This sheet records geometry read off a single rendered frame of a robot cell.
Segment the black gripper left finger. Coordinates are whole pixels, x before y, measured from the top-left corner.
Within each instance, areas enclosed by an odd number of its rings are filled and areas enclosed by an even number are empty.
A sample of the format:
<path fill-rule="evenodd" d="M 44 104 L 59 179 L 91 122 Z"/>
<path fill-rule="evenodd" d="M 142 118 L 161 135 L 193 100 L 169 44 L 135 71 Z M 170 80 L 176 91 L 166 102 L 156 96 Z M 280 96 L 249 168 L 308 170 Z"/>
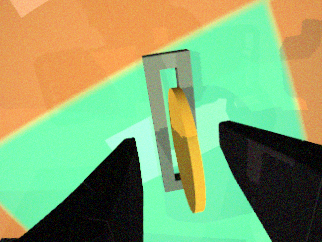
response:
<path fill-rule="evenodd" d="M 12 242 L 144 242 L 136 137 L 124 138 L 56 209 Z"/>

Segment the gold coin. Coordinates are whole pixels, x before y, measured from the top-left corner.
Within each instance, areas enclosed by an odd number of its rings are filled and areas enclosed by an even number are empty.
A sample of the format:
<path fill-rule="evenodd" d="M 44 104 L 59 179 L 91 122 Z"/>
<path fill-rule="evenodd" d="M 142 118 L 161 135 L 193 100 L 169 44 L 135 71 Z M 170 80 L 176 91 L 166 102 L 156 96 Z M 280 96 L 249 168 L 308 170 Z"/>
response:
<path fill-rule="evenodd" d="M 200 144 L 188 101 L 182 89 L 168 89 L 170 132 L 186 201 L 193 213 L 206 207 L 206 186 Z"/>

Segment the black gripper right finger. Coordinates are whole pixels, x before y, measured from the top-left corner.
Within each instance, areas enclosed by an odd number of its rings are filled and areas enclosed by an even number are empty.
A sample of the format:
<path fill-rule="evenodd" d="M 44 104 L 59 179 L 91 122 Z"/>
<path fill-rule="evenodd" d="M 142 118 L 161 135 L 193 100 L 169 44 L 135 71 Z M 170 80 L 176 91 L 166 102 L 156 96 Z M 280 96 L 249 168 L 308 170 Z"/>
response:
<path fill-rule="evenodd" d="M 270 241 L 322 242 L 322 145 L 230 120 L 218 141 Z"/>

